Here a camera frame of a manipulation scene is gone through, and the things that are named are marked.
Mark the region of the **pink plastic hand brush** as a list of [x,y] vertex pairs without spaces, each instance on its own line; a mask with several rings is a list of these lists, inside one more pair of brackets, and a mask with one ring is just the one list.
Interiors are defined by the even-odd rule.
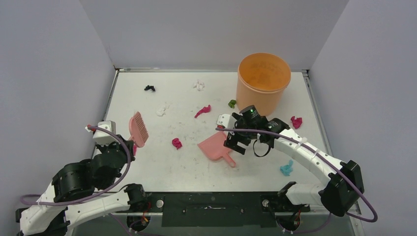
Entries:
[[142,115],[139,112],[136,112],[133,117],[129,120],[129,141],[132,141],[133,146],[133,156],[136,155],[138,148],[143,148],[146,141],[149,138],[148,131],[146,129],[145,123],[143,121]]

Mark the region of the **cyan paper scrap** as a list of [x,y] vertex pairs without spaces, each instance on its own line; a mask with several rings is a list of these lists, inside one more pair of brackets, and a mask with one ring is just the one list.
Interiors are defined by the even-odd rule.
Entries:
[[280,166],[280,172],[283,174],[283,176],[289,177],[291,175],[293,172],[293,164],[293,160],[289,160],[288,164]]

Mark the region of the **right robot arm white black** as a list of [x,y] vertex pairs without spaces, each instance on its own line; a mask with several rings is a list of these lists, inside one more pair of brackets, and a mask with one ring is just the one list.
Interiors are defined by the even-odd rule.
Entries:
[[342,217],[363,197],[362,173],[356,162],[343,162],[319,150],[284,121],[260,115],[253,105],[240,113],[219,115],[217,130],[227,132],[224,146],[231,150],[245,154],[250,143],[266,144],[291,157],[319,180],[313,185],[288,183],[281,189],[278,204],[285,211],[296,205],[319,205]]

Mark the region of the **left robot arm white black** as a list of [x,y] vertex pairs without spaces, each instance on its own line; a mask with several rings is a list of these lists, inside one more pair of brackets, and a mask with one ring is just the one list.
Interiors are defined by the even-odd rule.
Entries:
[[93,159],[65,165],[37,203],[16,210],[19,236],[64,236],[78,225],[117,211],[139,212],[147,205],[143,186],[128,184],[115,194],[94,198],[121,177],[127,154],[118,142],[99,146]]

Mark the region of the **pink plastic dustpan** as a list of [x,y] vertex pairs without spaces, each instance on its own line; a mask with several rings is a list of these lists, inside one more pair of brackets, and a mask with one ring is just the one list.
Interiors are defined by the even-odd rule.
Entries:
[[229,155],[232,150],[224,146],[226,137],[227,136],[223,131],[218,131],[204,141],[198,143],[197,146],[209,160],[219,161],[224,159],[230,167],[235,168],[237,164]]

